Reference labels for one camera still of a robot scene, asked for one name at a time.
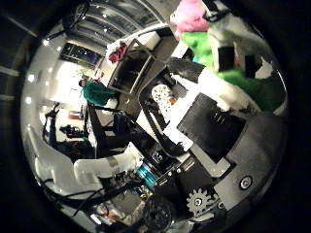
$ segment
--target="teal object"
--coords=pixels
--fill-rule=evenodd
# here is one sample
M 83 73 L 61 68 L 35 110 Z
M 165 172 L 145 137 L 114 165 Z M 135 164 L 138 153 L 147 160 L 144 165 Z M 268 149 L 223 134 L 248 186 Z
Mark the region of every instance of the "teal object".
M 143 164 L 136 173 L 145 181 L 147 187 L 154 189 L 156 177 L 146 164 Z
M 115 95 L 115 91 L 108 89 L 103 83 L 97 82 L 86 82 L 83 91 L 85 99 L 96 106 L 105 106 L 108 100 Z
M 198 57 L 194 57 L 192 62 L 199 63 Z

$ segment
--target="screw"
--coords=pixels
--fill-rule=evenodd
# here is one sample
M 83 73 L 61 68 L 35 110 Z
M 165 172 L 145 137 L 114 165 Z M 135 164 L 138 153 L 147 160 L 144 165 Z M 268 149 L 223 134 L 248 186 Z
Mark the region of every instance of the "screw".
M 195 205 L 195 206 L 200 206 L 200 205 L 202 205 L 202 199 L 201 199 L 201 198 L 196 198 L 196 199 L 194 200 L 194 205 Z
M 225 205 L 224 205 L 224 203 L 219 203 L 218 205 L 217 205 L 217 207 L 218 207 L 218 209 L 220 209 L 220 210 L 222 210 L 222 209 L 224 209 L 225 208 Z
M 241 183 L 240 183 L 240 187 L 242 190 L 246 190 L 248 189 L 253 183 L 253 179 L 251 176 L 247 176 L 245 178 L 242 179 Z

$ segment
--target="metal gear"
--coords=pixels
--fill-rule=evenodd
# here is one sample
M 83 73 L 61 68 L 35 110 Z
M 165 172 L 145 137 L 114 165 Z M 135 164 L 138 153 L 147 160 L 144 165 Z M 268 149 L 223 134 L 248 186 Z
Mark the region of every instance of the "metal gear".
M 202 191 L 202 188 L 198 190 L 194 189 L 193 192 L 189 194 L 189 198 L 187 198 L 189 211 L 192 212 L 194 216 L 201 216 L 207 211 L 208 206 L 215 202 L 216 196 L 216 194 L 207 195 L 207 190 Z

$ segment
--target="green plush toy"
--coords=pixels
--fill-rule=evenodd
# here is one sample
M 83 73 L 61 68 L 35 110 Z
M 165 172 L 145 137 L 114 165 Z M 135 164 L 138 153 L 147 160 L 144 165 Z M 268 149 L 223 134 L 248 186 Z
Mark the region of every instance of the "green plush toy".
M 248 79 L 245 78 L 244 71 L 237 66 L 217 73 L 214 69 L 212 48 L 206 32 L 184 32 L 182 40 L 193 51 L 197 63 L 209 68 L 220 79 L 239 86 L 262 111 L 273 112 L 284 102 L 286 93 L 281 79 L 276 74 L 263 80 Z

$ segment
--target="wire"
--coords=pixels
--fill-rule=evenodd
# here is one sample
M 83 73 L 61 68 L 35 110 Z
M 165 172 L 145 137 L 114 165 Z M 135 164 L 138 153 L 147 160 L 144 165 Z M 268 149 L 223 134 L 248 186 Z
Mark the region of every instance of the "wire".
M 86 204 L 87 201 L 90 200 L 90 198 L 92 198 L 94 195 L 96 195 L 97 193 L 99 193 L 102 197 L 103 197 L 103 194 L 100 193 L 100 191 L 102 191 L 104 189 L 104 187 L 98 189 L 97 191 L 94 191 L 92 194 L 89 195 L 89 197 L 83 201 L 83 203 L 80 204 L 80 206 L 78 207 L 78 209 L 76 210 L 76 212 L 71 216 L 71 217 L 74 217 L 77 215 L 77 213 L 81 210 L 81 208 Z

